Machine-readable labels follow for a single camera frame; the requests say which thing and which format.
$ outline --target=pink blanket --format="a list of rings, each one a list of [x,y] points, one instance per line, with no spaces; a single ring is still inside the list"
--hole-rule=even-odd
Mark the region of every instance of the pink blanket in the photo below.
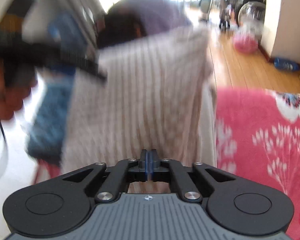
[[[218,88],[216,128],[218,168],[288,195],[300,239],[300,95]]]

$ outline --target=gray curtain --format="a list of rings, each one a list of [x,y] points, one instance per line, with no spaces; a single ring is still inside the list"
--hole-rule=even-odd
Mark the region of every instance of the gray curtain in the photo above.
[[[103,13],[99,0],[58,0],[61,7],[70,11],[77,20],[88,46],[96,48],[94,19]]]

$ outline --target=striped cloth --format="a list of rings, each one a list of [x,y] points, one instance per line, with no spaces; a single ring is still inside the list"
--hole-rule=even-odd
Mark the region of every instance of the striped cloth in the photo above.
[[[187,166],[215,166],[214,109],[203,89],[211,74],[208,37],[205,28],[186,27],[104,49],[105,85],[77,73],[62,172],[95,162],[113,166],[139,158],[142,149]],[[147,185],[134,183],[130,190],[163,191]]]

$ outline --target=person's hand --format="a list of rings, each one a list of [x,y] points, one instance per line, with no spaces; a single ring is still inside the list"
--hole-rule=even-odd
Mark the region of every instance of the person's hand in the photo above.
[[[0,120],[10,120],[14,111],[23,107],[23,99],[31,94],[31,88],[37,85],[37,80],[24,87],[7,88],[4,83],[3,60],[0,60]]]

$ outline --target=beige cloth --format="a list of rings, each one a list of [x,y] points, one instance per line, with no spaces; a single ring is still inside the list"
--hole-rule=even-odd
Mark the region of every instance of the beige cloth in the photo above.
[[[157,149],[160,158],[216,165],[209,31],[181,28],[101,51],[102,85],[77,73],[62,172],[115,165]],[[157,186],[134,192],[158,191]]]

